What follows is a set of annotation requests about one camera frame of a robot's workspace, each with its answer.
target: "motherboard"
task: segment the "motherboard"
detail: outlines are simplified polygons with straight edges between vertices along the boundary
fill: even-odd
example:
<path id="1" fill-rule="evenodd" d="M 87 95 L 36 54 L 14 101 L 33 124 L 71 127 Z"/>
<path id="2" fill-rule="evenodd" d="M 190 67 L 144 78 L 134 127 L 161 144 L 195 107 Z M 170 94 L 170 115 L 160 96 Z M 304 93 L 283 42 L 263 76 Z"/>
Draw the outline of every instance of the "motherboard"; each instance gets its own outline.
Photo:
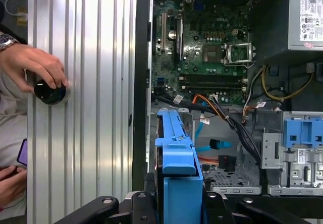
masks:
<path id="1" fill-rule="evenodd" d="M 244 104 L 252 66 L 248 19 L 249 6 L 155 0 L 153 93 L 187 100 L 203 94 L 221 104 Z"/>

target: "wristwatch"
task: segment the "wristwatch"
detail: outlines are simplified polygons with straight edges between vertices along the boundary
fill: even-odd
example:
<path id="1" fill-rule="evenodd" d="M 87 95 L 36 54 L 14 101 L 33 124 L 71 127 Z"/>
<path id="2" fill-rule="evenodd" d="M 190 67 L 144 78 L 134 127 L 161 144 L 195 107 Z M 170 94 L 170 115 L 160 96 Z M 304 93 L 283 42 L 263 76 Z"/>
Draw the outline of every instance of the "wristwatch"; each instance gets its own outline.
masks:
<path id="1" fill-rule="evenodd" d="M 18 42 L 14 37 L 8 34 L 0 35 L 0 51 L 10 47 L 12 44 Z"/>

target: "screw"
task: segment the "screw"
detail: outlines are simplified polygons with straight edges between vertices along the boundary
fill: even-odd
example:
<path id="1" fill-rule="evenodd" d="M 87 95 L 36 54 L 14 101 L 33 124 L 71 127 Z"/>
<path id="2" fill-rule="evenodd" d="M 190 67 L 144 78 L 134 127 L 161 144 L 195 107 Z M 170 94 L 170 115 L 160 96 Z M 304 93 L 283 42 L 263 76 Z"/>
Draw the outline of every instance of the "screw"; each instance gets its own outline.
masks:
<path id="1" fill-rule="evenodd" d="M 145 194 L 145 193 L 140 193 L 140 194 L 138 195 L 138 197 L 139 197 L 139 198 L 145 198 L 145 197 L 146 197 L 146 194 Z"/>
<path id="2" fill-rule="evenodd" d="M 216 198 L 216 194 L 214 193 L 214 192 L 208 192 L 208 194 L 207 194 L 209 197 L 211 197 L 211 198 Z"/>
<path id="3" fill-rule="evenodd" d="M 253 200 L 251 198 L 243 198 L 243 201 L 248 204 L 251 204 L 253 202 Z"/>
<path id="4" fill-rule="evenodd" d="M 104 199 L 103 203 L 104 204 L 110 204 L 110 203 L 112 203 L 112 201 L 113 201 L 112 199 Z"/>

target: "yellow cable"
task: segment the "yellow cable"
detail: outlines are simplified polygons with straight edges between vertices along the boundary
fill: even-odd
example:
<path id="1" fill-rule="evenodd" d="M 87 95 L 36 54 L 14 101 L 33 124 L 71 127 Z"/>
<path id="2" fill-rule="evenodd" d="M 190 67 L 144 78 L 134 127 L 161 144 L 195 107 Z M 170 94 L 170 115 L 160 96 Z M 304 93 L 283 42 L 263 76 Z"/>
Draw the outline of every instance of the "yellow cable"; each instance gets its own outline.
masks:
<path id="1" fill-rule="evenodd" d="M 267 66 L 263 69 L 262 71 L 262 75 L 261 75 L 261 84 L 262 84 L 262 88 L 264 90 L 264 92 L 266 93 L 266 95 L 271 98 L 271 99 L 275 99 L 275 100 L 285 100 L 285 99 L 290 99 L 292 97 L 294 97 L 295 95 L 299 94 L 300 92 L 302 92 L 308 85 L 309 83 L 312 81 L 313 79 L 313 73 L 311 74 L 310 79 L 308 80 L 308 82 L 300 89 L 298 89 L 297 91 L 295 91 L 294 93 L 288 95 L 288 96 L 284 96 L 284 97 L 277 97 L 274 95 L 271 95 L 267 89 L 266 89 L 266 82 L 265 82 L 265 75 L 266 75 L 266 71 L 267 71 Z"/>

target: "hand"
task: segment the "hand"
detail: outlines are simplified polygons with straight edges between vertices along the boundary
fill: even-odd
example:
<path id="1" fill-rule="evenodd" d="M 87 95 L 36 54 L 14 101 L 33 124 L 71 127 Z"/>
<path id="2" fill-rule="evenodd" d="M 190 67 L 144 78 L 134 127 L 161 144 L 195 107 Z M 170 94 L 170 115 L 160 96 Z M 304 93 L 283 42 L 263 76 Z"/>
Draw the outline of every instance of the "hand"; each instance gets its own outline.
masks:
<path id="1" fill-rule="evenodd" d="M 15 169 L 15 166 L 10 166 L 0 171 L 0 207 L 7 206 L 25 192 L 27 170 L 19 167 L 16 175 L 6 179 Z"/>
<path id="2" fill-rule="evenodd" d="M 33 92 L 33 86 L 25 79 L 25 70 L 38 74 L 50 88 L 69 85 L 58 58 L 28 45 L 15 43 L 0 51 L 0 67 L 23 92 Z"/>

